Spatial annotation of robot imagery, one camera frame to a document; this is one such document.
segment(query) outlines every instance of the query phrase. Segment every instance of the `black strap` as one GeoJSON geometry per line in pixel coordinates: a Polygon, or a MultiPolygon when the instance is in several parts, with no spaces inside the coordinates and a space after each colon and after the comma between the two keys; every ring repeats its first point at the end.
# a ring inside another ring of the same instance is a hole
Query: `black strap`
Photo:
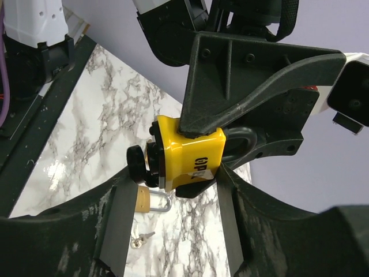
{"type": "Polygon", "coordinates": [[[298,17],[299,0],[282,0],[281,21],[277,34],[268,33],[266,39],[270,42],[279,42],[289,36],[296,25],[298,17]]]}

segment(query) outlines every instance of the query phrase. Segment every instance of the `black bracket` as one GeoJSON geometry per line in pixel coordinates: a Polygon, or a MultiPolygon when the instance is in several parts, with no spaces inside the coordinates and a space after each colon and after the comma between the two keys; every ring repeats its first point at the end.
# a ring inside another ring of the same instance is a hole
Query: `black bracket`
{"type": "Polygon", "coordinates": [[[345,65],[338,50],[197,34],[179,131],[210,134],[290,89],[333,85],[345,65]]]}
{"type": "Polygon", "coordinates": [[[216,179],[231,276],[369,276],[369,206],[316,215],[262,192],[227,166],[216,179]]]}

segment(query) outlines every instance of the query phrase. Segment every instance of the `white plastic housing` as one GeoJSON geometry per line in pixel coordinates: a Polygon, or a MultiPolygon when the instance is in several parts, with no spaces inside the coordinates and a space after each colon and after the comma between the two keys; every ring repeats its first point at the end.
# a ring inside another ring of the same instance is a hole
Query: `white plastic housing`
{"type": "Polygon", "coordinates": [[[169,1],[170,0],[133,0],[133,4],[136,6],[139,14],[144,14],[169,1]]]}
{"type": "Polygon", "coordinates": [[[53,46],[68,34],[62,0],[4,0],[4,9],[7,36],[22,44],[53,46]]]}

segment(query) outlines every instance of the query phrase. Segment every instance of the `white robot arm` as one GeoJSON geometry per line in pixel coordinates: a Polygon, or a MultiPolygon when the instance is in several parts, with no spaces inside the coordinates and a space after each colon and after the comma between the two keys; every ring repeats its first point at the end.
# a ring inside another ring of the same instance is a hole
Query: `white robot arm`
{"type": "Polygon", "coordinates": [[[22,44],[50,47],[68,34],[61,0],[4,0],[4,8],[6,35],[22,44]]]}

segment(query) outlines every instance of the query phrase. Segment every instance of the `black plastic part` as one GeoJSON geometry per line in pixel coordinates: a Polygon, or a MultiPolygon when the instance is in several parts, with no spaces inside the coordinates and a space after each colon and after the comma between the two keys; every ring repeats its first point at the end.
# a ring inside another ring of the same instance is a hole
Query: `black plastic part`
{"type": "Polygon", "coordinates": [[[348,63],[327,99],[328,105],[340,114],[369,126],[369,65],[348,63]]]}
{"type": "Polygon", "coordinates": [[[369,206],[292,207],[222,165],[216,174],[231,276],[369,276],[369,206]]]}
{"type": "Polygon", "coordinates": [[[6,34],[3,38],[13,98],[28,99],[34,96],[45,83],[54,81],[75,65],[74,41],[69,36],[51,47],[40,43],[38,48],[17,42],[6,34]]]}
{"type": "Polygon", "coordinates": [[[220,0],[219,9],[245,18],[250,25],[268,26],[279,23],[282,0],[220,0]]]}
{"type": "Polygon", "coordinates": [[[1,217],[2,276],[123,276],[136,197],[125,168],[38,216],[1,217]]]}
{"type": "Polygon", "coordinates": [[[167,176],[165,172],[165,155],[164,155],[164,146],[163,139],[161,138],[161,132],[159,123],[157,121],[152,122],[153,133],[155,136],[156,142],[156,152],[157,152],[157,160],[159,160],[159,176],[157,176],[158,185],[160,188],[165,187],[165,178],[167,176]]]}
{"type": "Polygon", "coordinates": [[[131,179],[138,184],[144,182],[146,179],[146,164],[142,148],[139,145],[128,147],[126,157],[131,179]]]}
{"type": "Polygon", "coordinates": [[[203,0],[170,0],[137,17],[155,57],[169,66],[189,64],[195,31],[208,19],[203,0]]]}
{"type": "Polygon", "coordinates": [[[137,184],[130,179],[127,167],[111,180],[114,182],[115,194],[108,211],[106,230],[102,245],[96,248],[98,261],[103,268],[114,276],[124,276],[134,210],[137,200],[137,184]]]}
{"type": "Polygon", "coordinates": [[[243,158],[256,146],[258,137],[255,130],[252,128],[235,126],[225,128],[223,131],[227,138],[226,144],[234,145],[236,140],[239,141],[238,147],[228,148],[223,152],[221,159],[223,163],[234,162],[243,158]]]}
{"type": "Polygon", "coordinates": [[[333,122],[341,125],[343,128],[348,129],[354,134],[358,134],[363,129],[363,125],[340,113],[337,113],[334,116],[333,122]]]}
{"type": "Polygon", "coordinates": [[[179,132],[188,138],[225,127],[290,89],[333,85],[346,57],[327,50],[200,32],[194,41],[179,132]],[[211,55],[202,55],[208,49],[211,55]],[[252,54],[252,61],[247,59],[252,54]]]}
{"type": "Polygon", "coordinates": [[[29,124],[21,125],[24,131],[1,141],[9,153],[3,152],[6,161],[0,164],[0,195],[6,196],[0,201],[0,216],[10,215],[95,46],[88,36],[76,44],[74,69],[55,80],[44,99],[37,99],[42,103],[29,124]]]}

